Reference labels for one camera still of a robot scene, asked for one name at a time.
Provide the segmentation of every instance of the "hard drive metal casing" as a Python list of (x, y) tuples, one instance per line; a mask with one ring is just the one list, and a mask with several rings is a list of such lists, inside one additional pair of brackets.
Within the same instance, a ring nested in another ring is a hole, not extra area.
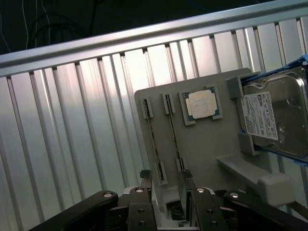
[[(295, 159), (308, 160), (307, 78), (296, 67), (242, 84), (244, 95), (269, 91), (278, 140), (253, 135), (254, 145)], [(237, 101), (242, 129), (247, 132), (241, 100)]]

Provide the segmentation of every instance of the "hard drive label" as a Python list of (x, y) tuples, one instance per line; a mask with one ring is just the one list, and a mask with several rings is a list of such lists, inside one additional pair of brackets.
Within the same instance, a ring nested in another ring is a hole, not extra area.
[(247, 133), (278, 140), (270, 92), (245, 95), (241, 102)]

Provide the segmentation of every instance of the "dark background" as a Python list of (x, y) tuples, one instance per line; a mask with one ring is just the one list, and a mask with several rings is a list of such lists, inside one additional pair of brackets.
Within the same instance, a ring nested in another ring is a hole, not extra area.
[[(1, 0), (0, 12), (2, 33), (14, 52), (25, 50), (26, 44), (29, 49), (267, 1), (270, 0), (43, 0), (51, 24), (48, 26), (42, 0), (37, 0), (36, 33), (36, 0), (24, 0), (28, 44), (22, 0)], [(9, 50), (1, 37), (0, 54), (5, 53)]]

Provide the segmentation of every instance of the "corrugated metal wall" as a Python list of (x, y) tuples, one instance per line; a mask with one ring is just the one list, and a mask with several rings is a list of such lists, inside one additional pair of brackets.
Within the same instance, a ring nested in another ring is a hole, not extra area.
[[(302, 17), (0, 78), (0, 230), (28, 230), (97, 191), (139, 184), (148, 165), (135, 91), (270, 71), (308, 52), (307, 39)], [(301, 168), (270, 159), (307, 205)]]

